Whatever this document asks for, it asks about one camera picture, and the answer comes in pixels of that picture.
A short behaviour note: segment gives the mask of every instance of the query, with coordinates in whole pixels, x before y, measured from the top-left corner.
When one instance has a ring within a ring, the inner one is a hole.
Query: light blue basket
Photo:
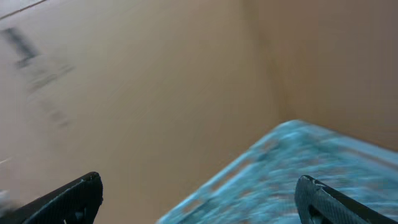
[[[299,120],[276,127],[158,223],[300,223],[294,188],[310,175],[398,220],[398,155]]]

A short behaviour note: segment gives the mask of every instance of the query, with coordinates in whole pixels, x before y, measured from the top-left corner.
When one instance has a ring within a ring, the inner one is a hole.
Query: beige wall
[[[285,119],[398,149],[398,2],[252,1]]]

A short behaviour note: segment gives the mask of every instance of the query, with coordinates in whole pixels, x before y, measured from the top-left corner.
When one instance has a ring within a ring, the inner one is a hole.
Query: plastic crate
[[[310,175],[398,220],[398,155],[299,120],[276,127],[158,223],[300,223],[294,188]]]

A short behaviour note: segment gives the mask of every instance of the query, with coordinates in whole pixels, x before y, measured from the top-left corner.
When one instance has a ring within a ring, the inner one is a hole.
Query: tan background
[[[30,95],[0,40],[0,189],[27,203],[95,170],[97,223],[153,223],[287,119],[396,149],[394,4],[59,0],[1,20],[75,69]]]

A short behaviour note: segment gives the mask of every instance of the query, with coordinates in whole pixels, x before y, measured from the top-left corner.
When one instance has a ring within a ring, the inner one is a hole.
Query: brown wall
[[[398,149],[398,1],[252,1],[286,119]]]

